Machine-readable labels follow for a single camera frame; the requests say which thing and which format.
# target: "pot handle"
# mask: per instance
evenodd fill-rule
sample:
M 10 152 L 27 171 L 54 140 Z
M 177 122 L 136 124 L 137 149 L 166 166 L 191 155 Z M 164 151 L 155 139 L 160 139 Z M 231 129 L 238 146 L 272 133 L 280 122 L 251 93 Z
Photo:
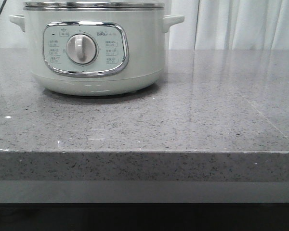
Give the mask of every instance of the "pot handle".
M 23 14 L 10 15 L 10 22 L 19 25 L 23 32 L 26 31 L 25 16 Z
M 183 15 L 166 15 L 163 18 L 163 33 L 167 33 L 169 28 L 175 24 L 184 22 L 185 17 Z

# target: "control panel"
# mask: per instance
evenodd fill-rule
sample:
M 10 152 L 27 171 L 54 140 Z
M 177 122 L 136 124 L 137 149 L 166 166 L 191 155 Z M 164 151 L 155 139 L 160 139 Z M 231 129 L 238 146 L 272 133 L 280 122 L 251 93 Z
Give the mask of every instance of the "control panel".
M 115 23 L 49 23 L 43 45 L 46 65 L 58 74 L 72 77 L 116 74 L 129 61 L 127 36 Z

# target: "lid rim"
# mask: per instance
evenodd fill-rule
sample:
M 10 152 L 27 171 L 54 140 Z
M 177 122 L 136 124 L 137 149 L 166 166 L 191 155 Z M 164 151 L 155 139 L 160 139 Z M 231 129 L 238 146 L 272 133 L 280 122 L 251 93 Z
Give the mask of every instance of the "lid rim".
M 24 7 L 24 11 L 163 11 L 162 7 Z
M 58 7 L 58 8 L 163 8 L 163 3 L 133 3 L 133 2 L 96 2 L 96 1 L 76 1 L 76 2 L 24 2 L 25 7 Z

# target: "stainless steel lid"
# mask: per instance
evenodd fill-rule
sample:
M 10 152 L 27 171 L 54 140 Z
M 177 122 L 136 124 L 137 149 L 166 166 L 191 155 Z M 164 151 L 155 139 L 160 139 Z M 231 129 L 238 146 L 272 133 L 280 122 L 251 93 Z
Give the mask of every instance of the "stainless steel lid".
M 28 1 L 24 2 L 25 8 L 163 8 L 163 3 L 158 2 L 144 2 L 144 1 L 133 1 L 129 0 L 129 2 L 96 2 L 96 1 Z

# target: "white wall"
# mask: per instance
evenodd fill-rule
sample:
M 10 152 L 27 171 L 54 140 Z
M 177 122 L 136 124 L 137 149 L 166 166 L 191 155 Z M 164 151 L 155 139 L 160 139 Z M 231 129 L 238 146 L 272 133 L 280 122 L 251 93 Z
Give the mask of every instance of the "white wall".
M 26 47 L 8 20 L 23 0 L 8 0 L 0 18 L 0 48 Z M 289 0 L 160 0 L 166 14 L 183 14 L 171 27 L 170 49 L 289 49 Z

